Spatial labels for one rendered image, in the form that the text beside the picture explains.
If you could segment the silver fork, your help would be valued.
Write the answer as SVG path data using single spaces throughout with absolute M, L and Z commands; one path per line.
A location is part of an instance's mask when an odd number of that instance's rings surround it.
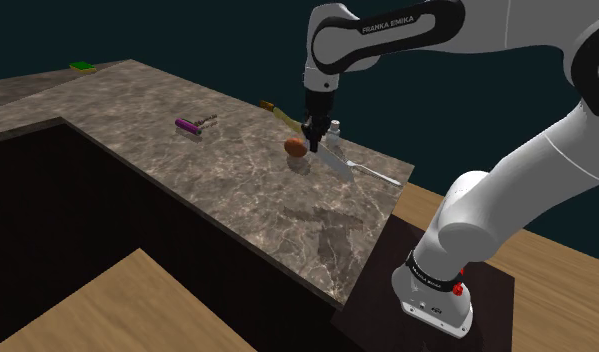
M 347 157 L 346 157 L 346 156 L 345 156 L 345 155 L 344 155 L 342 152 L 335 153 L 335 154 L 336 154 L 336 155 L 337 155 L 337 156 L 338 156 L 338 157 L 339 157 L 339 158 L 340 158 L 340 159 L 341 159 L 341 160 L 342 160 L 342 161 L 343 161 L 343 162 L 344 162 L 344 163 L 345 163 L 345 164 L 346 164 L 348 167 L 355 168 L 355 169 L 358 169 L 358 170 L 360 170 L 360 171 L 362 171 L 362 172 L 368 173 L 368 174 L 370 174 L 371 176 L 374 176 L 374 177 L 376 177 L 376 178 L 379 178 L 379 179 L 381 179 L 381 180 L 384 180 L 384 181 L 386 181 L 386 182 L 388 182 L 388 183 L 390 183 L 390 184 L 392 184 L 392 185 L 394 185 L 394 186 L 398 186 L 398 187 L 402 187 L 402 186 L 403 186 L 403 185 L 402 185 L 402 183 L 401 183 L 401 182 L 399 182 L 399 181 L 398 181 L 398 180 L 396 180 L 396 179 L 390 178 L 390 177 L 388 177 L 388 176 L 386 176 L 386 175 L 383 175 L 383 174 L 381 174 L 381 173 L 379 173 L 379 172 L 377 172 L 377 171 L 374 171 L 374 170 L 372 170 L 372 169 L 370 169 L 370 168 L 366 167 L 365 165 L 358 164 L 358 163 L 356 163 L 356 162 L 353 162 L 353 161 L 351 161 L 351 160 L 350 160 L 350 159 L 348 159 L 348 158 L 347 158 Z

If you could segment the purple dish brush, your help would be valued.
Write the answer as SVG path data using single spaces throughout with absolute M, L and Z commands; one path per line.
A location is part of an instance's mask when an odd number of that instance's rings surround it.
M 178 118 L 175 120 L 175 125 L 178 128 L 197 136 L 201 135 L 205 129 L 215 126 L 217 123 L 218 121 L 216 114 L 197 121 L 190 121 L 184 118 Z

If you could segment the brown egg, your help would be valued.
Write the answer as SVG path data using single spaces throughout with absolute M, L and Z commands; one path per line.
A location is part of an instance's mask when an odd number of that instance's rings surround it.
M 288 138 L 284 142 L 284 150 L 289 156 L 294 158 L 302 158 L 308 151 L 304 145 L 304 141 L 300 138 Z

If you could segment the yellow-handled kitchen knife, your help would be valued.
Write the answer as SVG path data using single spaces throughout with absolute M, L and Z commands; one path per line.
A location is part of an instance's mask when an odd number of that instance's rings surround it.
M 301 124 L 289 116 L 287 116 L 280 108 L 274 104 L 260 100 L 259 106 L 265 110 L 268 110 L 274 114 L 274 116 L 284 122 L 290 129 L 299 134 L 302 134 Z M 336 171 L 340 177 L 347 182 L 353 182 L 354 176 L 350 167 L 322 143 L 317 144 L 317 151 L 315 155 L 325 164 L 327 164 L 332 170 Z

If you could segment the dark robot stand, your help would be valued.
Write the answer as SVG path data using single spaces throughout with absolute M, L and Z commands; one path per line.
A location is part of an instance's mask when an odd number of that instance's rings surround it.
M 474 310 L 466 336 L 452 337 L 402 310 L 391 275 L 422 234 L 392 215 L 332 324 L 365 352 L 512 352 L 515 279 L 487 263 L 465 267 Z

